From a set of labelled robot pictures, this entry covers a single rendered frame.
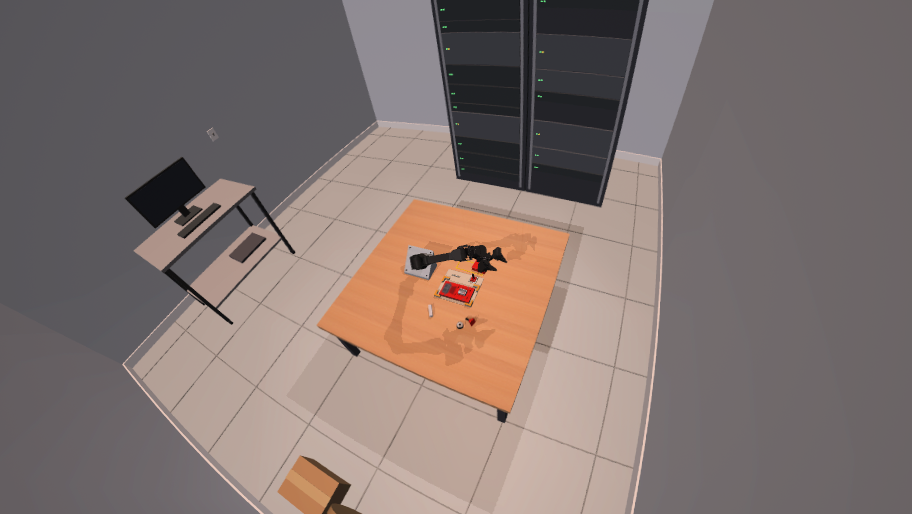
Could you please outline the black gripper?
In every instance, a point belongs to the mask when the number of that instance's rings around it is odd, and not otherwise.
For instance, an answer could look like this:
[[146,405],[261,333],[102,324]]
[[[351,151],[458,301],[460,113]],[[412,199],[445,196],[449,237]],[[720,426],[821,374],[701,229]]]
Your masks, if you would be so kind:
[[[501,253],[501,250],[502,250],[502,248],[496,247],[496,248],[493,250],[493,254],[492,254],[492,255],[490,255],[491,253],[489,252],[489,253],[486,253],[485,256],[481,256],[481,257],[482,257],[482,258],[483,258],[483,257],[488,257],[488,258],[490,258],[490,261],[491,261],[492,259],[495,259],[495,260],[497,260],[497,261],[500,260],[500,261],[502,261],[502,262],[504,262],[504,263],[507,263],[507,260],[505,259],[505,257],[504,257],[503,254]],[[481,259],[480,259],[481,257],[478,257],[478,258],[476,259],[477,262],[479,262],[479,261],[481,260]],[[489,269],[490,271],[497,271],[497,269],[496,269],[494,266],[492,266],[491,264],[490,264],[489,266],[490,266],[490,269]],[[478,263],[478,268],[477,268],[477,270],[478,270],[478,272],[482,273],[482,272],[480,271],[479,263]]]

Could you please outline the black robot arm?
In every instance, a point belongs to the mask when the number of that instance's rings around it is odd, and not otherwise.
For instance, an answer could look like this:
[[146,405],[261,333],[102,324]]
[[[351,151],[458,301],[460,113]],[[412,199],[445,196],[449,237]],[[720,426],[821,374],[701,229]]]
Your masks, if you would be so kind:
[[[464,247],[467,247],[467,248],[464,249]],[[428,265],[431,265],[432,263],[443,262],[443,261],[448,261],[448,260],[454,260],[454,261],[459,261],[459,262],[469,261],[469,260],[473,260],[473,258],[477,259],[478,257],[485,256],[486,253],[487,253],[487,249],[484,245],[478,245],[478,246],[462,245],[462,246],[457,247],[457,249],[454,249],[450,253],[439,254],[439,255],[434,255],[434,256],[429,256],[429,255],[426,256],[425,254],[422,253],[422,254],[413,255],[409,258],[410,258],[411,269],[412,270],[414,270],[414,269],[421,270],[421,269],[426,269],[426,267]],[[466,260],[466,258],[468,258],[468,257],[469,257],[469,259]],[[480,259],[481,260],[478,262],[480,271],[487,272],[490,269],[490,266],[489,266],[490,258],[481,257]]]

